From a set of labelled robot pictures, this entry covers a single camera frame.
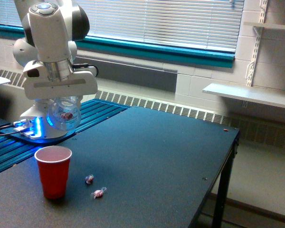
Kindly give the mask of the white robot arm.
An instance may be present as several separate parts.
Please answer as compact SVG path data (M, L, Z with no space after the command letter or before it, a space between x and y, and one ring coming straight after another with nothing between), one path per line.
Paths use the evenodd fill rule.
M14 129L30 141L65 136L81 121L81 100L97 93L97 67L75 64L76 42L90 30L85 11L72 0L17 0L25 36L13 47L23 67L24 91L33 106Z

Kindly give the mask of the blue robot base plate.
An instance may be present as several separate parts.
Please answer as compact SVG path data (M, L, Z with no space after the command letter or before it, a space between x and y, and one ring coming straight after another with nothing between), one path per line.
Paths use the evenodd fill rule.
M59 144L63 142L64 140L71 138L75 134L76 134L75 131L71 131L71 132L68 132L66 135L58 137L58 138L52 138L52 139L46 138L46 139L36 139L36 140L30 139L20 133L11 134L11 135L8 135L8 137L15 139L15 140L20 140L24 143L49 146L49 145Z

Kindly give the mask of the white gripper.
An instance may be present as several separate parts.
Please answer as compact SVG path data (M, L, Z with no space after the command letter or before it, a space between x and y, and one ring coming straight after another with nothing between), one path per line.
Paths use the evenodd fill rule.
M98 69L91 64L33 60L25 65L23 75L25 95L30 100L92 95L98 91Z

